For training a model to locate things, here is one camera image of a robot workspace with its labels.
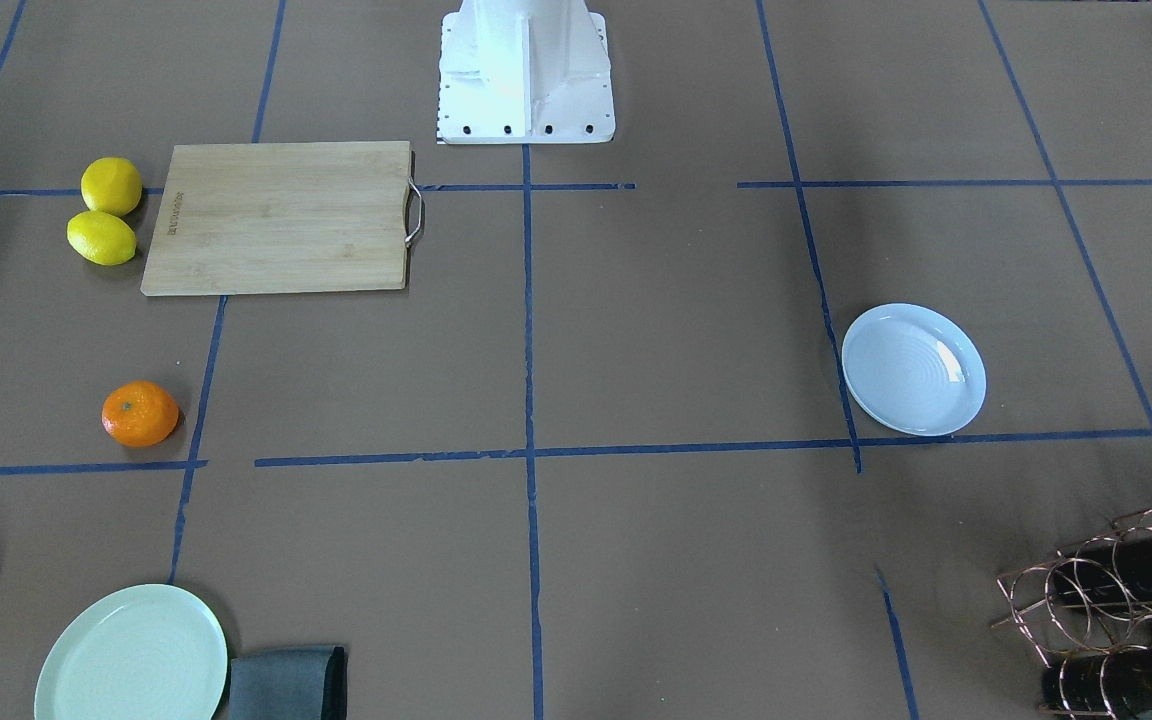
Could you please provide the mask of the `upper yellow lemon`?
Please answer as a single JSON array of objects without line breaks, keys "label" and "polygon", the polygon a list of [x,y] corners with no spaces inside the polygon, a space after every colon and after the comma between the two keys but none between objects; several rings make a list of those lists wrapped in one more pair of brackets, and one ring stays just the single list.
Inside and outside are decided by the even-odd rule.
[{"label": "upper yellow lemon", "polygon": [[126,217],[141,205],[145,187],[141,170],[131,159],[105,156],[84,168],[79,179],[79,195],[88,210]]}]

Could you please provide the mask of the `yellow lemon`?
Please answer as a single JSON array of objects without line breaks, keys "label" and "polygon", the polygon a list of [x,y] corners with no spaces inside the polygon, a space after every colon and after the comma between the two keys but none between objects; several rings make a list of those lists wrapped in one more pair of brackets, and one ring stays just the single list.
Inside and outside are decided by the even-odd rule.
[{"label": "yellow lemon", "polygon": [[79,195],[88,210],[126,217],[141,205],[145,187],[141,170],[131,159],[105,156],[84,168],[79,179]]},{"label": "yellow lemon", "polygon": [[138,247],[131,225],[97,210],[81,211],[69,219],[67,241],[84,260],[100,266],[131,262]]}]

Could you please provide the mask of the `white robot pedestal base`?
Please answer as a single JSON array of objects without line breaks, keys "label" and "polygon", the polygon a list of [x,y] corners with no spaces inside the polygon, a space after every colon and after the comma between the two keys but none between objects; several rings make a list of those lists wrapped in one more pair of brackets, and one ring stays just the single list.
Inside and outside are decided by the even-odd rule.
[{"label": "white robot pedestal base", "polygon": [[584,1],[463,1],[440,23],[435,141],[607,143],[607,23]]}]

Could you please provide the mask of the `dark wine bottle lower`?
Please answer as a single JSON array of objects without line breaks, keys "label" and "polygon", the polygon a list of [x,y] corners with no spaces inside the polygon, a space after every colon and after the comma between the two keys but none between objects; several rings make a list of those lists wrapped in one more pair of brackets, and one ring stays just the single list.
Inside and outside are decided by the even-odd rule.
[{"label": "dark wine bottle lower", "polygon": [[1056,714],[1140,719],[1152,712],[1152,647],[1064,659],[1043,670],[1041,694]]}]

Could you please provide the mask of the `folded grey cloth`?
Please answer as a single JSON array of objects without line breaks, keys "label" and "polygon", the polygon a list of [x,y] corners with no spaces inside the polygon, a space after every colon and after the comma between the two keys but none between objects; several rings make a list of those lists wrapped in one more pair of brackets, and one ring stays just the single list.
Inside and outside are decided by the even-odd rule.
[{"label": "folded grey cloth", "polygon": [[273,647],[230,661],[229,719],[346,719],[347,650]]}]

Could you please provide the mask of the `dark wine bottle upper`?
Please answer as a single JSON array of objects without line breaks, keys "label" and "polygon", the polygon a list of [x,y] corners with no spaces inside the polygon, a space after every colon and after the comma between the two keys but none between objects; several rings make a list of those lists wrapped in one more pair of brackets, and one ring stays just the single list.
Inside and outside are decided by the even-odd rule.
[{"label": "dark wine bottle upper", "polygon": [[1069,606],[1152,602],[1152,533],[1079,550],[1053,570],[1051,592]]}]

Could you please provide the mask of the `bamboo cutting board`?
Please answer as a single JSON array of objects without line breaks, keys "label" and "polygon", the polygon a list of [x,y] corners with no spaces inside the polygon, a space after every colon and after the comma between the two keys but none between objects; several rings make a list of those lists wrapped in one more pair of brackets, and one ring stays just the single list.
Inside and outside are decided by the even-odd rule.
[{"label": "bamboo cutting board", "polygon": [[173,149],[147,297],[397,291],[424,210],[410,141]]}]

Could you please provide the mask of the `light green plate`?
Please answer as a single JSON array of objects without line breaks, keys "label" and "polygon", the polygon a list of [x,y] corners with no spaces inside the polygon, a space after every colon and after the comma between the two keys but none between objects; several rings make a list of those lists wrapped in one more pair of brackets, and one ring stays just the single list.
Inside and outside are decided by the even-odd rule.
[{"label": "light green plate", "polygon": [[227,638],[182,588],[142,584],[92,602],[52,643],[37,719],[211,719],[227,688]]}]

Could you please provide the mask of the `light blue plate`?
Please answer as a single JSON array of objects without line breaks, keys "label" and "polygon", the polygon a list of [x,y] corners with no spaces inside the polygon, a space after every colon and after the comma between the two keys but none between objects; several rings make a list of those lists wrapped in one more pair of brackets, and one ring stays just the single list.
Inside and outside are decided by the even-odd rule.
[{"label": "light blue plate", "polygon": [[945,314],[915,304],[864,311],[841,348],[852,400],[882,427],[952,435],[977,419],[988,381],[979,348]]}]

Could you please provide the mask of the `lower yellow lemon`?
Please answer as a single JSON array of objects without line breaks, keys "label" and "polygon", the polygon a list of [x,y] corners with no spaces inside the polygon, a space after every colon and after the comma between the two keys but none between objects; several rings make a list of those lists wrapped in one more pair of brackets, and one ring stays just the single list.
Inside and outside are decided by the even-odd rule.
[{"label": "lower yellow lemon", "polygon": [[97,210],[81,211],[69,219],[67,241],[84,260],[100,266],[131,262],[138,247],[131,225]]}]

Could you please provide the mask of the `orange fruit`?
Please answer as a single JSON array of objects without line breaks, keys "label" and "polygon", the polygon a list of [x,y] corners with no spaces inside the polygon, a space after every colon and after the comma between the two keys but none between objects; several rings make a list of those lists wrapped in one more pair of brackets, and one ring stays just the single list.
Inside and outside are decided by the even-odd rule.
[{"label": "orange fruit", "polygon": [[101,407],[105,432],[119,445],[132,448],[165,441],[177,429],[179,416],[179,402],[151,381],[132,381],[115,388]]}]

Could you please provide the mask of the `dark wine bottle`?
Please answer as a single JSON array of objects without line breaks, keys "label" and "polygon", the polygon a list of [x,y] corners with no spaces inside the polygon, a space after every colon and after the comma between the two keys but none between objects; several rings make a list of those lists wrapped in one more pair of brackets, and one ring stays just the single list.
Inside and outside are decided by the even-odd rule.
[{"label": "dark wine bottle", "polygon": [[1079,550],[1053,570],[1051,592],[1069,606],[1152,602],[1152,533]]},{"label": "dark wine bottle", "polygon": [[1043,670],[1041,694],[1056,714],[1140,719],[1152,712],[1152,647],[1064,659]]}]

